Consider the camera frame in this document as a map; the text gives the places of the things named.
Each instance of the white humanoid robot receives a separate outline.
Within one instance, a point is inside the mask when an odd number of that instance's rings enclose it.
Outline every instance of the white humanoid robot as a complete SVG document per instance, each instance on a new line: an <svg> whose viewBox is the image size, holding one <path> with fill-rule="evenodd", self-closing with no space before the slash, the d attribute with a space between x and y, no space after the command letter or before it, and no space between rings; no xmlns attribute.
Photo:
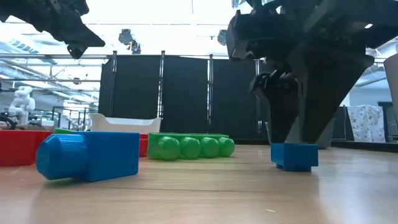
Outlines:
<svg viewBox="0 0 398 224"><path fill-rule="evenodd" d="M19 116L19 124L27 124L29 112L35 110L35 100L30 97L32 91L30 86L20 86L15 91L15 98L8 108L9 116Z"/></svg>

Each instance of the cable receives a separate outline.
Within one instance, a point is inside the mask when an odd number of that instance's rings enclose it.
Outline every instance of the cable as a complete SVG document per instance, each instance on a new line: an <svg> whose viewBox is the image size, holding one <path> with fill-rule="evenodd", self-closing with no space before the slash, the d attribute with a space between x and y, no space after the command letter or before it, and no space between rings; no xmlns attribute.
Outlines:
<svg viewBox="0 0 398 224"><path fill-rule="evenodd" d="M0 116L0 121L5 122L7 124L8 130L15 130L15 128L17 127L17 123L13 122L11 119L9 119L6 116Z"/></svg>
<svg viewBox="0 0 398 224"><path fill-rule="evenodd" d="M37 121L31 121L28 124L38 126L41 130L45 130L42 124L38 123Z"/></svg>

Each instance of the blue block stud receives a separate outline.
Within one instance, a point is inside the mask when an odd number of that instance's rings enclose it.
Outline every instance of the blue block stud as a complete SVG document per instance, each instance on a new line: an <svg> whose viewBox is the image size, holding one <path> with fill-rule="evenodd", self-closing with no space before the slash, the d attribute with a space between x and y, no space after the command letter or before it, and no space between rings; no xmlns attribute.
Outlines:
<svg viewBox="0 0 398 224"><path fill-rule="evenodd" d="M138 173L139 133L74 132L52 134L36 154L36 168L48 180L88 182Z"/></svg>
<svg viewBox="0 0 398 224"><path fill-rule="evenodd" d="M272 143L271 161L284 171L311 172L318 166L318 145Z"/></svg>

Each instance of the black curtain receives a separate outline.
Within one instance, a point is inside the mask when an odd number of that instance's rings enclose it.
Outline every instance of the black curtain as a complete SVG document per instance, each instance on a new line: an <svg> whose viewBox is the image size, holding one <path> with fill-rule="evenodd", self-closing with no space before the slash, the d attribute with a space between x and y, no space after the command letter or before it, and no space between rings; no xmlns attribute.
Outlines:
<svg viewBox="0 0 398 224"><path fill-rule="evenodd" d="M333 139L342 141L354 141L353 128L349 120L348 110L345 106L339 106L334 118Z"/></svg>
<svg viewBox="0 0 398 224"><path fill-rule="evenodd" d="M118 55L113 87L112 117L156 118L159 71L160 56ZM108 89L107 85L110 85L107 79L101 81L101 91L103 90L104 95L110 94L105 93L105 90Z"/></svg>
<svg viewBox="0 0 398 224"><path fill-rule="evenodd" d="M268 116L267 116L267 106L264 102L260 101L259 102L259 120L260 122L260 138L268 140L268 130L267 130L267 122L268 122Z"/></svg>
<svg viewBox="0 0 398 224"><path fill-rule="evenodd" d="M207 132L207 77L207 60L165 56L162 132Z"/></svg>
<svg viewBox="0 0 398 224"><path fill-rule="evenodd" d="M112 83L112 59L106 64L102 64L101 72L101 88L99 89L98 112L106 117L111 116L111 92L113 90Z"/></svg>
<svg viewBox="0 0 398 224"><path fill-rule="evenodd" d="M257 103L249 84L256 76L256 63L214 60L211 132L233 139L257 139Z"/></svg>
<svg viewBox="0 0 398 224"><path fill-rule="evenodd" d="M387 109L392 108L392 102L378 102L378 105L381 106L383 110L383 122L384 122L384 138L386 142L390 142L389 140L389 128L388 128L388 118L387 118Z"/></svg>

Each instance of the red block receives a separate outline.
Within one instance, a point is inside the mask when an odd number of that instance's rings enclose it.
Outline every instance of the red block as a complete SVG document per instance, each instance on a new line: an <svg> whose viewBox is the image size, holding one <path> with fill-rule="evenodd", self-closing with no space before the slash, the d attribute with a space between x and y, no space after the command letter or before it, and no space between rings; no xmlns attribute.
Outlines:
<svg viewBox="0 0 398 224"><path fill-rule="evenodd" d="M139 135L139 157L146 157L148 150L148 134Z"/></svg>
<svg viewBox="0 0 398 224"><path fill-rule="evenodd" d="M0 130L0 166L29 166L35 163L39 144L52 131Z"/></svg>

